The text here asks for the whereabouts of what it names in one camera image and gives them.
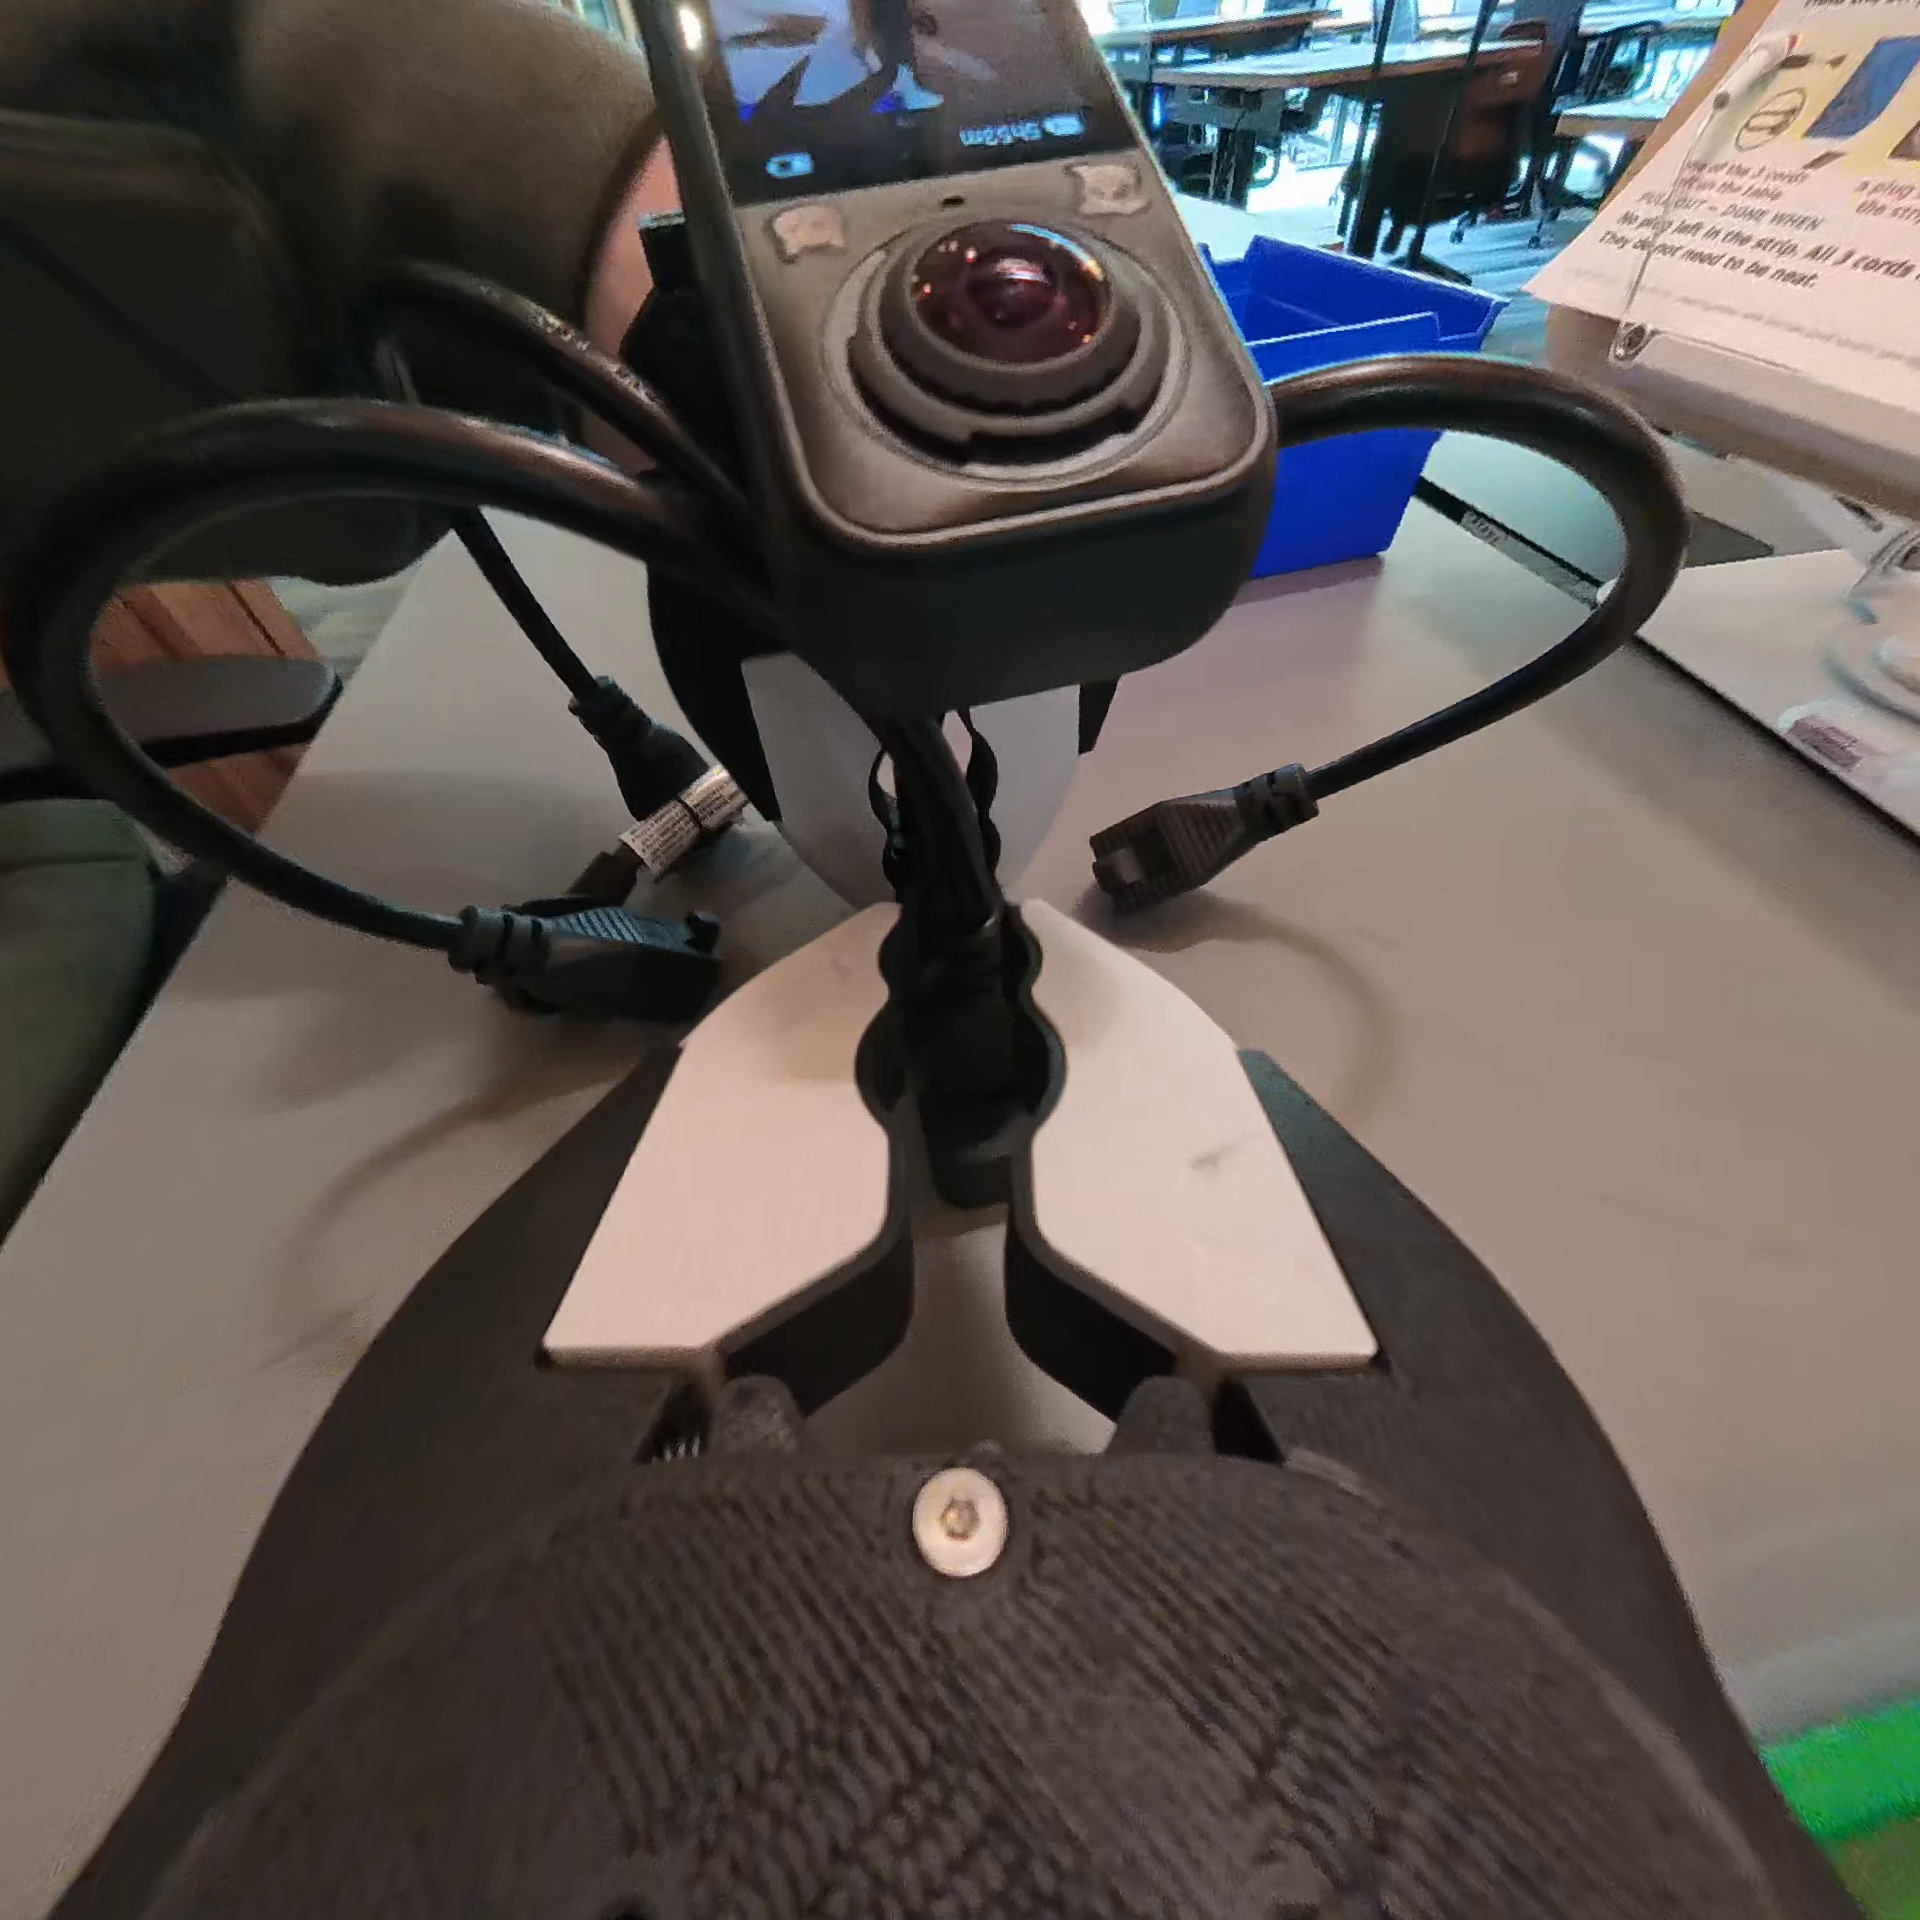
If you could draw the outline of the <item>printed instruction sheet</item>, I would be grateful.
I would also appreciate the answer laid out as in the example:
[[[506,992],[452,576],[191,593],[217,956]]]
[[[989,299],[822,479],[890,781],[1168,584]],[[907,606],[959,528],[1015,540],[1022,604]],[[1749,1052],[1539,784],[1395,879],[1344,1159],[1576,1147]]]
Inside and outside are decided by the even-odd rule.
[[[1529,292],[1914,413],[1918,6],[1774,3]]]

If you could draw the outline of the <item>white paper sheet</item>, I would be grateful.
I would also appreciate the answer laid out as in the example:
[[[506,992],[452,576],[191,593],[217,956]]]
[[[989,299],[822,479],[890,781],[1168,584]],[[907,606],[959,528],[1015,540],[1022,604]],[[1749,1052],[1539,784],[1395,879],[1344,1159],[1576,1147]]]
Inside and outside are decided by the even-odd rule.
[[[1918,834],[1918,723],[1870,705],[1826,663],[1839,594],[1863,566],[1843,550],[1692,566],[1641,638],[1789,753]]]

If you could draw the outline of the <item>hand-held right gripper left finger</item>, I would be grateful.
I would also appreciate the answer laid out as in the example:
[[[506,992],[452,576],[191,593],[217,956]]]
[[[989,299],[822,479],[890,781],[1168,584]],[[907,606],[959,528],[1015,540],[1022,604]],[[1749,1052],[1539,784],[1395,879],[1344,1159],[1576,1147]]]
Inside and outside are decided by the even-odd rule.
[[[756,973],[679,1044],[541,1333],[566,1369],[643,1369],[706,1398],[773,1378],[802,1414],[904,1339],[904,1171],[857,1080],[896,906]]]

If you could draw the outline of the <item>brown background desk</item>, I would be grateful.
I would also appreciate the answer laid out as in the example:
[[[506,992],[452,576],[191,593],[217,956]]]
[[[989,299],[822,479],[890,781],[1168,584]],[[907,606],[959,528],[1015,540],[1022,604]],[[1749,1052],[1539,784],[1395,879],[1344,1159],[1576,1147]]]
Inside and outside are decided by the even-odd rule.
[[[1428,197],[1460,89],[1491,41],[1493,34],[1430,39],[1382,52],[1330,47],[1163,68],[1156,72],[1168,96],[1163,127],[1212,137],[1206,153],[1165,153],[1163,173],[1190,197],[1248,207],[1261,147],[1278,147],[1286,132],[1302,134],[1315,123],[1311,105],[1286,107],[1286,100],[1295,93],[1311,104],[1336,100],[1356,107],[1357,127],[1372,137],[1343,176],[1344,250],[1363,258],[1401,242],[1417,250],[1443,228],[1428,212]]]

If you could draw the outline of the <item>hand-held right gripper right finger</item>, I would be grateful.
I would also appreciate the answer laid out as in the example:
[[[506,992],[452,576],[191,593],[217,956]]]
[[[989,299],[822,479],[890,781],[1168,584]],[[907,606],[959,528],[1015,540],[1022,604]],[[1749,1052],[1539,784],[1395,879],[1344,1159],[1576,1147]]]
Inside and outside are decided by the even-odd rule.
[[[1231,1038],[1057,906],[1018,919],[1045,1064],[1007,1211],[1022,1356],[1109,1420],[1149,1378],[1368,1369],[1375,1330]]]

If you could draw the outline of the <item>dark background chair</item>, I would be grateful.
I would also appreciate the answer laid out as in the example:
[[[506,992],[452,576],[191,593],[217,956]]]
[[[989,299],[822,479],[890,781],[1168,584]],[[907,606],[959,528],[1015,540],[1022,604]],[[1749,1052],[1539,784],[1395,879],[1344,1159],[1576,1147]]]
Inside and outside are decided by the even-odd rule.
[[[1428,212],[1443,224],[1450,242],[1471,228],[1516,220],[1532,209],[1553,107],[1574,49],[1574,15],[1515,18],[1479,49],[1428,197]]]

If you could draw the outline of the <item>person's left forearm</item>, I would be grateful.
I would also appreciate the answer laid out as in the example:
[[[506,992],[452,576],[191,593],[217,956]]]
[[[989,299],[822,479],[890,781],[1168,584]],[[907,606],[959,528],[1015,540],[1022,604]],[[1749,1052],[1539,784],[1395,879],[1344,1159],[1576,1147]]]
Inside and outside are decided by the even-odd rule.
[[[676,204],[643,58],[556,3],[7,2],[2,105],[3,566],[174,418],[371,394],[395,263],[619,353]]]

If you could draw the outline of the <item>green sheet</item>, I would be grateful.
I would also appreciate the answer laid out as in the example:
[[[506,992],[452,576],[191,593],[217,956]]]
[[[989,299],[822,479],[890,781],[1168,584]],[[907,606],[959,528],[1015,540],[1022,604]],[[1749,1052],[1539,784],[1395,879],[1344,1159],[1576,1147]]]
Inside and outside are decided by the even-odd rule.
[[[1918,1915],[1918,1701],[1765,1741],[1787,1807],[1870,1917]]]

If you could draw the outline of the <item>blue plastic bin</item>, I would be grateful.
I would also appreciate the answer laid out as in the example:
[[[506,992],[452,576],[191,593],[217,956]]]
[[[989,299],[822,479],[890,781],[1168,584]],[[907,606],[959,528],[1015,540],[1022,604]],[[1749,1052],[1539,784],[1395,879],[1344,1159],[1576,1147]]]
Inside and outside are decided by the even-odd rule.
[[[1476,353],[1507,301],[1469,282],[1254,236],[1201,248],[1264,381],[1395,353]],[[1382,555],[1411,503],[1432,430],[1368,430],[1283,451],[1252,579]]]

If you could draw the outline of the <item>black power cord white label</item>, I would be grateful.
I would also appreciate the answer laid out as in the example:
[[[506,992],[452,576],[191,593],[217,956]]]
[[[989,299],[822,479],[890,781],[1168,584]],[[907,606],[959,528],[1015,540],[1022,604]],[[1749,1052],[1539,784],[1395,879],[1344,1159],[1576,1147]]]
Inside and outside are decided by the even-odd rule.
[[[402,325],[412,320],[450,326],[514,357],[697,495],[714,507],[741,508],[741,489],[694,443],[668,402],[639,373],[540,302],[437,263],[405,261],[386,269],[374,282],[364,336],[375,381],[386,396],[402,401],[418,398],[397,341]],[[449,517],[449,527],[499,607],[568,691],[573,719],[605,757],[631,814],[633,823],[616,850],[597,856],[571,890],[619,903],[635,889],[637,874],[664,876],[728,834],[748,804],[731,773],[639,707],[621,686],[589,671],[493,534],[486,516],[459,508]]]

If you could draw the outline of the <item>person's leg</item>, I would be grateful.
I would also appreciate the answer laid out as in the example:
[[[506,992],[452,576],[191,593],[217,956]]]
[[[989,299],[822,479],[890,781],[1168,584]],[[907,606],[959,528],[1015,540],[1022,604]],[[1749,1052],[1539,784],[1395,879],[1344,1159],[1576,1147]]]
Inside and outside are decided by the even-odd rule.
[[[2,1229],[11,1232],[209,893],[114,804],[2,808]]]

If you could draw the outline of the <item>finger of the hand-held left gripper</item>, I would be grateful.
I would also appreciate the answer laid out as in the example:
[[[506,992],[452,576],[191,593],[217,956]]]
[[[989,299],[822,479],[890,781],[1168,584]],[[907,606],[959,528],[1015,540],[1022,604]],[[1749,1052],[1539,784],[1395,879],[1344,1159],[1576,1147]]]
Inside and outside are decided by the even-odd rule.
[[[980,842],[1007,899],[1022,897],[1061,811],[1082,757],[1080,733],[1080,688],[968,707],[968,790]]]
[[[741,674],[787,847],[841,903],[893,903],[896,796],[874,731],[802,658],[754,656]]]

